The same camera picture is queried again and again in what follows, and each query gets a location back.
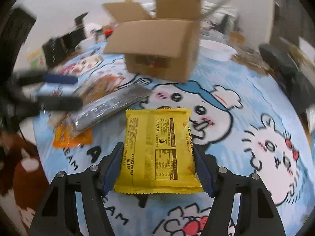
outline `cartoon rabbit face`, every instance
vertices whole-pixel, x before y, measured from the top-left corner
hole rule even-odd
[[[203,99],[199,94],[177,88],[173,84],[159,85],[146,102],[144,109],[190,108],[190,128],[195,144],[215,143],[229,133],[232,116]]]
[[[261,116],[263,127],[251,125],[245,130],[244,152],[251,152],[250,160],[254,171],[261,177],[271,193],[276,205],[283,203],[287,197],[293,196],[300,178],[297,159],[299,152],[291,144],[290,138],[276,131],[271,116]]]
[[[98,55],[89,56],[86,58],[81,59],[73,68],[73,72],[75,74],[82,75],[87,71],[93,69],[94,67],[98,66],[103,59]]]

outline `red cap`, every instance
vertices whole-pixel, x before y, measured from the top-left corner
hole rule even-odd
[[[113,33],[113,30],[112,29],[109,29],[109,30],[105,30],[104,31],[104,34],[105,35],[110,35],[110,34],[112,34]]]

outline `orange package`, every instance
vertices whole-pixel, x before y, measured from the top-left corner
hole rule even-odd
[[[63,126],[58,126],[53,142],[54,148],[76,147],[80,145],[92,144],[92,128],[87,129],[75,138],[70,138],[69,131]]]

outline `cartoon eye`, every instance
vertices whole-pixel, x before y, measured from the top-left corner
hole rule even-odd
[[[198,115],[204,115],[204,114],[206,114],[207,109],[205,107],[203,107],[203,106],[195,106],[195,112]]]
[[[267,140],[267,141],[265,142],[265,146],[266,146],[266,148],[267,148],[270,152],[272,152],[272,153],[274,153],[275,150],[276,150],[275,145],[274,145],[271,141],[269,141],[269,140]]]
[[[175,102],[179,102],[182,100],[182,95],[180,95],[179,93],[173,93],[171,96],[171,99]]]
[[[291,168],[291,162],[289,160],[289,158],[287,156],[285,156],[285,154],[283,153],[283,158],[282,158],[283,164],[284,166],[289,169]]]

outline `nutrition facts table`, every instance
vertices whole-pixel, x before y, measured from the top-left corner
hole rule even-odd
[[[176,149],[155,149],[155,180],[177,180]]]

